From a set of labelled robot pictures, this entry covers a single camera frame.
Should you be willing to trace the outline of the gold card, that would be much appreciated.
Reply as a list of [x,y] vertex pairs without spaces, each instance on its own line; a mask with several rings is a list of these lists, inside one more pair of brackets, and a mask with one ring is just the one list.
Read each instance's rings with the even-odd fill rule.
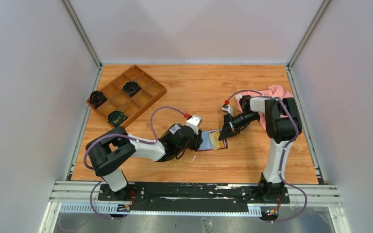
[[226,147],[223,140],[219,140],[220,131],[212,131],[209,133],[209,140],[213,150],[220,150]]

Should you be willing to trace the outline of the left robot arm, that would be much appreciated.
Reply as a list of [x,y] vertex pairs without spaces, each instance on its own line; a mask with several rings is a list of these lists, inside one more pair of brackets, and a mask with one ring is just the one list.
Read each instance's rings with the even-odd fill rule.
[[167,162],[180,159],[186,150],[197,151],[202,142],[202,130],[195,126],[173,124],[155,140],[136,137],[118,126],[86,145],[84,164],[106,182],[115,199],[133,199],[136,194],[120,168],[129,158]]

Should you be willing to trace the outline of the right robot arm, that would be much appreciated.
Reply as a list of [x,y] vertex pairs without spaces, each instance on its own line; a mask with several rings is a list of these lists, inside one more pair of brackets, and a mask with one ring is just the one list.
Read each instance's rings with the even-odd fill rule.
[[227,112],[223,116],[223,127],[219,140],[238,135],[253,121],[265,117],[266,133],[270,138],[267,165],[261,173],[257,191],[244,196],[244,200],[258,197],[263,202],[281,199],[285,193],[285,167],[289,151],[302,132],[302,123],[293,97],[252,97],[244,95],[238,101],[241,113],[233,116]]

